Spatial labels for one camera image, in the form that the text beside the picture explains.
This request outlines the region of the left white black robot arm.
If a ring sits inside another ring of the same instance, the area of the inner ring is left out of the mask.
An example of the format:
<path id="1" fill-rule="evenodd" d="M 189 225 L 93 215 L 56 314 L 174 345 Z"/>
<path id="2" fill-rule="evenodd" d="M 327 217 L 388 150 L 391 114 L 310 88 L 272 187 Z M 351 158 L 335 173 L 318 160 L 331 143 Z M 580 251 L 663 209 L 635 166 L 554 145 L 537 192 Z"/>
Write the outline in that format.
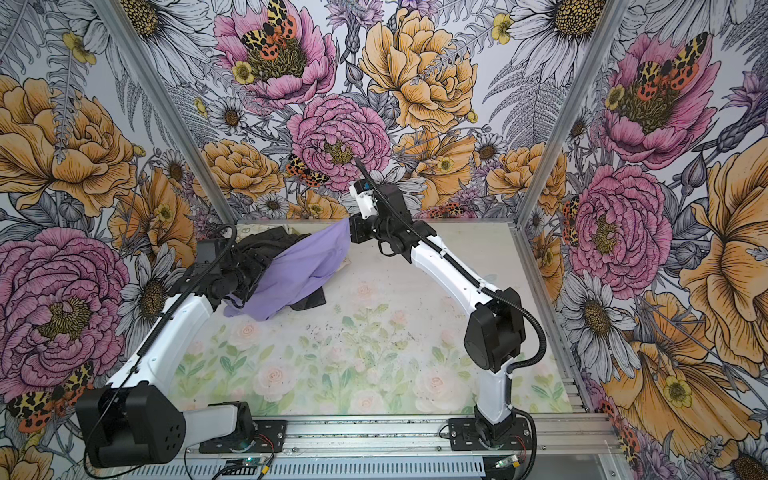
<path id="1" fill-rule="evenodd" d="M 246 445 L 253 440 L 246 403 L 181 411 L 168 393 L 201 327 L 223 301 L 249 299 L 269 264 L 233 239 L 205 242 L 193 265 L 173 284 L 138 350 L 105 386 L 86 391 L 76 403 L 88 477 L 106 479 L 109 469 L 119 477 L 165 464 L 209 441 Z"/>

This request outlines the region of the lavender purple shirt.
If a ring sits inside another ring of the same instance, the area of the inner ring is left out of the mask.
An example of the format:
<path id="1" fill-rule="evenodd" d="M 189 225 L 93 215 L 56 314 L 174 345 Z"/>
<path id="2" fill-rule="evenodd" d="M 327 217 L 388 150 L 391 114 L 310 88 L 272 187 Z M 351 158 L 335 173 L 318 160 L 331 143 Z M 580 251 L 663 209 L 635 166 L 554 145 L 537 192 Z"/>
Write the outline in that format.
<path id="1" fill-rule="evenodd" d="M 323 286 L 336 272 L 318 261 L 286 262 L 285 258 L 277 258 L 245 306 L 239 308 L 227 303 L 224 315 L 247 315 L 253 320 L 265 321 L 287 306 L 296 311 L 321 306 L 325 303 Z"/>

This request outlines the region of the black cloth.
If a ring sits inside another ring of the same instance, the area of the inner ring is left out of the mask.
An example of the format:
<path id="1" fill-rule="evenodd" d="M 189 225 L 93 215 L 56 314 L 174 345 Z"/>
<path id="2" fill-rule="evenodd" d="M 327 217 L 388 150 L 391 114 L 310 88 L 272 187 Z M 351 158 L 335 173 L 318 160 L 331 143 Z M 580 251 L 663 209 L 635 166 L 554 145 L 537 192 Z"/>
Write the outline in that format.
<path id="1" fill-rule="evenodd" d="M 256 293 L 259 283 L 276 258 L 289 247 L 309 237 L 309 234 L 289 233 L 282 227 L 270 228 L 244 237 L 236 242 L 239 265 L 244 280 L 241 286 L 224 301 L 242 308 Z"/>

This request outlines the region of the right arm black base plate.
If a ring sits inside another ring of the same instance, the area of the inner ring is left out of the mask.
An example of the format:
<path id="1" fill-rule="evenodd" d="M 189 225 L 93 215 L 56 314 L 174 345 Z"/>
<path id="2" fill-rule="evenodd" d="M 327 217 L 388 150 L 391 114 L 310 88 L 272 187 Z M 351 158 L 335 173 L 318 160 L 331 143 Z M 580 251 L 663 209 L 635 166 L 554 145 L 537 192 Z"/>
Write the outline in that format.
<path id="1" fill-rule="evenodd" d="M 532 444 L 533 429 L 522 416 L 507 417 L 499 424 L 482 418 L 451 418 L 448 438 L 452 451 L 521 451 Z"/>

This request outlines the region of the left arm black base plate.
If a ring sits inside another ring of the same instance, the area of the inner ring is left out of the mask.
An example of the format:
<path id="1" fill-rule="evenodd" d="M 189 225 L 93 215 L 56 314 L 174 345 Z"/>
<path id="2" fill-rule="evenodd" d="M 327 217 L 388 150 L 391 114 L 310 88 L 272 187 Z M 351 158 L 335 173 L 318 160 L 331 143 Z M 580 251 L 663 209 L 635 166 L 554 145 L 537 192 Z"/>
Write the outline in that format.
<path id="1" fill-rule="evenodd" d="M 254 419 L 250 427 L 227 437 L 202 442 L 202 454 L 281 453 L 288 422 L 282 419 Z"/>

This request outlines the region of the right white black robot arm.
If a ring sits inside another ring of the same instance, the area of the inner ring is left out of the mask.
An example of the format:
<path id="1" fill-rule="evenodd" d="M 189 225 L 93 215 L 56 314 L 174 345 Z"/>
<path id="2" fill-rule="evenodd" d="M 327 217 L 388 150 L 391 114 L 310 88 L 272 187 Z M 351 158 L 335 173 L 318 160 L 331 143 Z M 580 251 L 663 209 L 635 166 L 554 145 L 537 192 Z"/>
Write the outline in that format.
<path id="1" fill-rule="evenodd" d="M 351 241 L 376 240 L 388 257 L 401 256 L 443 287 L 468 316 L 463 345 L 482 374 L 472 434 L 483 448 L 499 449 L 522 427 L 534 427 L 512 403 L 514 372 L 536 365 L 547 350 L 540 322 L 512 288 L 500 290 L 453 255 L 428 223 L 414 220 L 402 192 L 358 180 L 349 187 L 359 212 L 350 218 Z"/>

